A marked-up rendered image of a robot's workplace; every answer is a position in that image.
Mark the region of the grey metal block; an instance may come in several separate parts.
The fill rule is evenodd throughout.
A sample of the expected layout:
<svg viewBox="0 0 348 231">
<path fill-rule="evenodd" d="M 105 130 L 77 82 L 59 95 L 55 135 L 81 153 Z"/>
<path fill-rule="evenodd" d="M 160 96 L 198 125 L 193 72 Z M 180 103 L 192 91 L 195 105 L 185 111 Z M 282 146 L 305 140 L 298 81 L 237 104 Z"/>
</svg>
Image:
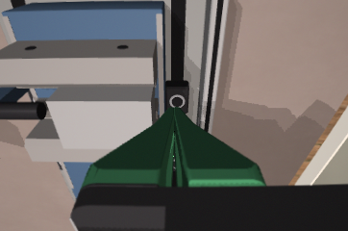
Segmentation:
<svg viewBox="0 0 348 231">
<path fill-rule="evenodd" d="M 157 122 L 155 87 L 58 87 L 46 104 L 63 149 L 116 149 Z"/>
</svg>

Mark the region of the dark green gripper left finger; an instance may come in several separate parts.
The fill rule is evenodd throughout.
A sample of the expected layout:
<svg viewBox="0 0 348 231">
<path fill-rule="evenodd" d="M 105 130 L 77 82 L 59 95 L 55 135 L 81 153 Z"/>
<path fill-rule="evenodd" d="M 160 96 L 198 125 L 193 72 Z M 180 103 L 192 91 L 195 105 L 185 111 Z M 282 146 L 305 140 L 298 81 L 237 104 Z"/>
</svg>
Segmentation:
<svg viewBox="0 0 348 231">
<path fill-rule="evenodd" d="M 172 186 L 173 163 L 174 107 L 170 107 L 152 126 L 91 164 L 82 187 L 93 183 L 158 184 L 162 187 L 165 186 L 165 170 L 166 186 Z"/>
</svg>

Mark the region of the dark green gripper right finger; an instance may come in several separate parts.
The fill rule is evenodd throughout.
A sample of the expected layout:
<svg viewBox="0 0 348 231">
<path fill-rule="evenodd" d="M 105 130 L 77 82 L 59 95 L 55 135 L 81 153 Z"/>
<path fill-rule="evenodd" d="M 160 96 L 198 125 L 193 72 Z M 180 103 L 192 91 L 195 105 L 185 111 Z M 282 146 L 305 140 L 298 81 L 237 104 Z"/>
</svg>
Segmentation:
<svg viewBox="0 0 348 231">
<path fill-rule="evenodd" d="M 194 124 L 179 107 L 174 107 L 174 155 L 176 186 L 266 186 L 256 163 Z"/>
</svg>

